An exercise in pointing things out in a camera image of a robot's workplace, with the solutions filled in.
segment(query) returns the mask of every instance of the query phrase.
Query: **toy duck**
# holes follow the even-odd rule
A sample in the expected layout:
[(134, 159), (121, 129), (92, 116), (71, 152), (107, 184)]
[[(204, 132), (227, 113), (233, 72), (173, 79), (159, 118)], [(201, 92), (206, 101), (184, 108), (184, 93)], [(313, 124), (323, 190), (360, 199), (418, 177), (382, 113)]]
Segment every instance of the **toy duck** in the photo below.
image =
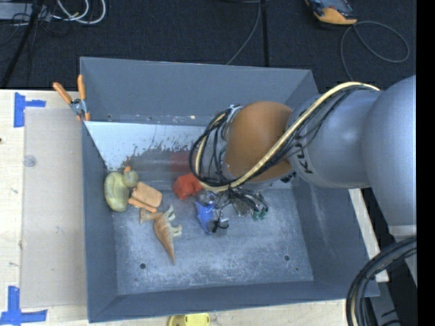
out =
[(130, 167), (124, 173), (110, 172), (104, 180), (104, 197), (110, 209), (122, 212), (127, 209), (130, 188), (139, 183), (139, 174)]

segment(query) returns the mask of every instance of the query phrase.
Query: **toy dinosaur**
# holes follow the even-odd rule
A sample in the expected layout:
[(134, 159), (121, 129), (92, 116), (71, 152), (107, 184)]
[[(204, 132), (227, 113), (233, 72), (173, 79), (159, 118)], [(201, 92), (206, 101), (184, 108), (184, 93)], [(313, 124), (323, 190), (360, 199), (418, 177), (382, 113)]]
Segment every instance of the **toy dinosaur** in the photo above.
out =
[(182, 229), (181, 225), (178, 225), (177, 227), (172, 227), (171, 221), (174, 220), (174, 218), (175, 214), (172, 205), (164, 213), (161, 213), (159, 211), (155, 213), (150, 213), (145, 209), (141, 209), (139, 217), (140, 223), (144, 221), (154, 220), (154, 231), (157, 235), (157, 238), (167, 250), (173, 264), (175, 264), (173, 237), (181, 236)]

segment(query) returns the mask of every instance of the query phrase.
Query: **orange block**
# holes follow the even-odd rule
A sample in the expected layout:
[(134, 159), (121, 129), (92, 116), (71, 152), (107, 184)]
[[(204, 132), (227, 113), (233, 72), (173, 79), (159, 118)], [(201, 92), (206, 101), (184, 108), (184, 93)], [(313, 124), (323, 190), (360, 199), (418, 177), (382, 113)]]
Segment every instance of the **orange block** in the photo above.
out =
[(180, 200), (196, 196), (196, 193), (202, 189), (203, 187), (193, 173), (179, 176), (172, 185), (173, 192)]

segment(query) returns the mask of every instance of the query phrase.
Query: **wooden block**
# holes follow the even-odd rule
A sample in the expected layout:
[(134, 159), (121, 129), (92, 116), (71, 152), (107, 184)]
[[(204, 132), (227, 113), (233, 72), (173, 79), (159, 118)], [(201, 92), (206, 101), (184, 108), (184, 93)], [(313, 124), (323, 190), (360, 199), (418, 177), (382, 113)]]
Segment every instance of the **wooden block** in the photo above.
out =
[(138, 201), (145, 203), (153, 208), (157, 208), (162, 202), (162, 192), (140, 181), (133, 188), (131, 196)]
[(154, 208), (153, 206), (149, 206), (148, 204), (142, 203), (140, 200), (137, 200), (135, 198), (128, 199), (128, 203), (141, 209), (146, 209), (151, 213), (155, 213), (157, 211), (157, 208)]

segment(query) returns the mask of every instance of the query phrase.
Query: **black floor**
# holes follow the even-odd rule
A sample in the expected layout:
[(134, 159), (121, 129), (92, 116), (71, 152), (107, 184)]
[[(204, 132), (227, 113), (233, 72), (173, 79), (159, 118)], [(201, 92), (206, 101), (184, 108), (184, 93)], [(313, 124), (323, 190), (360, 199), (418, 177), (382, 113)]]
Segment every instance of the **black floor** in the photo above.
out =
[[(30, 14), (33, 0), (15, 1), (29, 2)], [(84, 8), (82, 0), (62, 1), (71, 11)], [(234, 66), (310, 69), (319, 92), (350, 79), (384, 90), (416, 74), (417, 0), (348, 0), (359, 17), (355, 28), (325, 28), (304, 0), (261, 0), (260, 5), (225, 0), (105, 2), (106, 17), (95, 25), (38, 22), (14, 67), (11, 60), (26, 27), (2, 22), (4, 88), (51, 90), (57, 81), (76, 90), (81, 56), (221, 65), (231, 60)], [(53, 10), (55, 0), (45, 4)], [(91, 0), (91, 6), (96, 18), (101, 4)], [(377, 235), (382, 237), (382, 230)]]

